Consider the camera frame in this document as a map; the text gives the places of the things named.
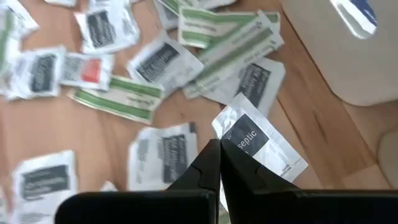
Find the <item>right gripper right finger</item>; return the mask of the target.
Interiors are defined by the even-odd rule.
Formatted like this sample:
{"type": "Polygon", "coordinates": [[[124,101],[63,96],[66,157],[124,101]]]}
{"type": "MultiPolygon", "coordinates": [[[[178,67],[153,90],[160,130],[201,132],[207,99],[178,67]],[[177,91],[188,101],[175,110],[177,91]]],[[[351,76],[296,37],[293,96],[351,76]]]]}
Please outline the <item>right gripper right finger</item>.
{"type": "Polygon", "coordinates": [[[227,139],[221,141],[221,178],[232,215],[276,215],[297,209],[297,186],[227,139]]]}

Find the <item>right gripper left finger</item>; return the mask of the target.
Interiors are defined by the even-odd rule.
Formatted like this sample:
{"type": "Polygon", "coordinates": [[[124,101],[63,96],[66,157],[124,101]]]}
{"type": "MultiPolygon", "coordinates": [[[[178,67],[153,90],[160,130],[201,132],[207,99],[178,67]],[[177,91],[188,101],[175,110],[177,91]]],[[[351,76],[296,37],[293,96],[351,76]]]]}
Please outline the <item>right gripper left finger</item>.
{"type": "Polygon", "coordinates": [[[188,169],[167,189],[175,194],[166,224],[218,224],[220,141],[211,139],[188,169]]]}

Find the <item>white plastic bin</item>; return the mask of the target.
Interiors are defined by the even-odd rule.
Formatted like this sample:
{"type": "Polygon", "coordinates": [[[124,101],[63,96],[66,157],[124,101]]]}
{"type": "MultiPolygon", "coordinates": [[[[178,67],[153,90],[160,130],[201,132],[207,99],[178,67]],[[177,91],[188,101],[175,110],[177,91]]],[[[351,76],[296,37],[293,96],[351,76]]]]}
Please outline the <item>white plastic bin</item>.
{"type": "Polygon", "coordinates": [[[355,106],[398,100],[398,0],[370,0],[375,32],[355,36],[337,0],[283,0],[282,8],[332,92],[355,106]]]}

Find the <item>red label wipe packet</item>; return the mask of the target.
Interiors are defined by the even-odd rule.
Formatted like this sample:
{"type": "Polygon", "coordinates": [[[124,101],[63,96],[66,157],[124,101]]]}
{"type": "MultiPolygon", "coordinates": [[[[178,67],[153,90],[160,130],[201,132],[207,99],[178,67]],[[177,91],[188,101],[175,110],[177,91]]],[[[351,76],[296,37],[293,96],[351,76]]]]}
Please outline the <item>red label wipe packet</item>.
{"type": "Polygon", "coordinates": [[[67,53],[63,62],[60,84],[108,91],[114,61],[113,54],[67,53]]]}

